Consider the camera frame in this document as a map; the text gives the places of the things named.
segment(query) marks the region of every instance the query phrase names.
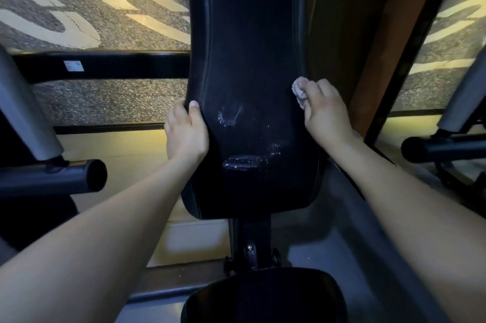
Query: person's left arm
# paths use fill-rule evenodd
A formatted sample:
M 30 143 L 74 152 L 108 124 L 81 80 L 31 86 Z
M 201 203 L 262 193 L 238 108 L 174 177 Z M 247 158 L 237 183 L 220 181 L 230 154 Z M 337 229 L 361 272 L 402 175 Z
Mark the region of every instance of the person's left arm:
M 209 147 L 197 103 L 166 118 L 169 160 L 34 242 L 0 268 L 5 322 L 114 321 L 149 261 L 183 187 Z

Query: white sticker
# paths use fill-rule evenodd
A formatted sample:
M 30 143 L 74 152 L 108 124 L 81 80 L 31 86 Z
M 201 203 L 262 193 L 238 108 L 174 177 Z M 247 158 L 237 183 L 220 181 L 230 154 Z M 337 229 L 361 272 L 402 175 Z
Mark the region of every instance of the white sticker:
M 66 60 L 64 61 L 64 65 L 68 69 L 69 72 L 84 72 L 85 69 L 81 64 L 80 60 Z

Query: seat cushion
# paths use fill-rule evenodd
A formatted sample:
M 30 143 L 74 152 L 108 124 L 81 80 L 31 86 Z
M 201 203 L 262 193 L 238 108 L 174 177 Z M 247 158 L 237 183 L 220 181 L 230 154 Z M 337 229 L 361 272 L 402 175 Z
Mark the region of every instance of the seat cushion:
M 270 268 L 235 275 L 198 290 L 182 323 L 346 322 L 341 290 L 327 273 Z
M 210 150 L 182 193 L 197 218 L 253 217 L 309 205 L 322 151 L 292 82 L 307 75 L 306 0 L 189 0 L 191 69 Z

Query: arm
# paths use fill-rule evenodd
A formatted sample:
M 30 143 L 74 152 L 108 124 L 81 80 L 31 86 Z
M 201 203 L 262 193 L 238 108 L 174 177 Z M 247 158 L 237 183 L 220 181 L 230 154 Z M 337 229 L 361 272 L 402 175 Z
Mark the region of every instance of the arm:
M 357 139 L 327 80 L 303 81 L 305 124 L 356 182 L 404 259 L 454 322 L 486 319 L 486 220 Z
M 174 204 L 209 147 L 197 103 L 166 118 L 169 160 L 156 173 L 33 243 L 0 268 L 3 321 L 114 321 Z

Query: hand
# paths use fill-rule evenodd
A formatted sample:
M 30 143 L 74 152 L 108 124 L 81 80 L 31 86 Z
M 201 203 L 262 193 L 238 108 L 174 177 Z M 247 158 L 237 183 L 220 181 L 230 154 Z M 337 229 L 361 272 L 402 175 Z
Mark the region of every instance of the hand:
M 208 153 L 210 140 L 199 104 L 189 103 L 189 114 L 182 102 L 167 112 L 164 125 L 167 134 L 167 156 L 169 159 L 185 158 L 201 163 Z
M 326 79 L 317 83 L 301 78 L 299 87 L 304 90 L 305 127 L 314 140 L 329 154 L 346 143 L 356 140 L 349 123 L 343 99 Z

